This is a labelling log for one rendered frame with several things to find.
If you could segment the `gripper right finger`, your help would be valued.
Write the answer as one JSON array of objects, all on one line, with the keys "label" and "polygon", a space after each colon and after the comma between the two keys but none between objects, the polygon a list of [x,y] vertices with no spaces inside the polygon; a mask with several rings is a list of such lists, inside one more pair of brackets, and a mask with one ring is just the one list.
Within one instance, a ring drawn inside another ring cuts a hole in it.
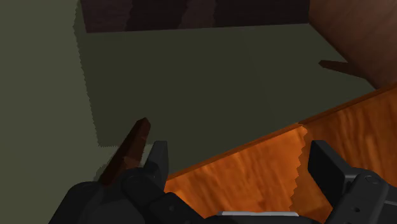
[{"label": "gripper right finger", "polygon": [[397,224],[397,187],[350,166],[326,141],[311,142],[308,172],[333,208],[324,224]]}]

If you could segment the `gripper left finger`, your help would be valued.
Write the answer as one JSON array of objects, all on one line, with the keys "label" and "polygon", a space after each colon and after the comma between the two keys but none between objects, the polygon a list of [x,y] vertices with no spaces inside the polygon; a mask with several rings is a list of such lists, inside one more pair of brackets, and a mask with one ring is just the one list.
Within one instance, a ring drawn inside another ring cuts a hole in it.
[{"label": "gripper left finger", "polygon": [[114,183],[82,182],[69,189],[48,224],[205,224],[175,193],[164,191],[169,173],[166,141],[153,144],[144,167]]}]

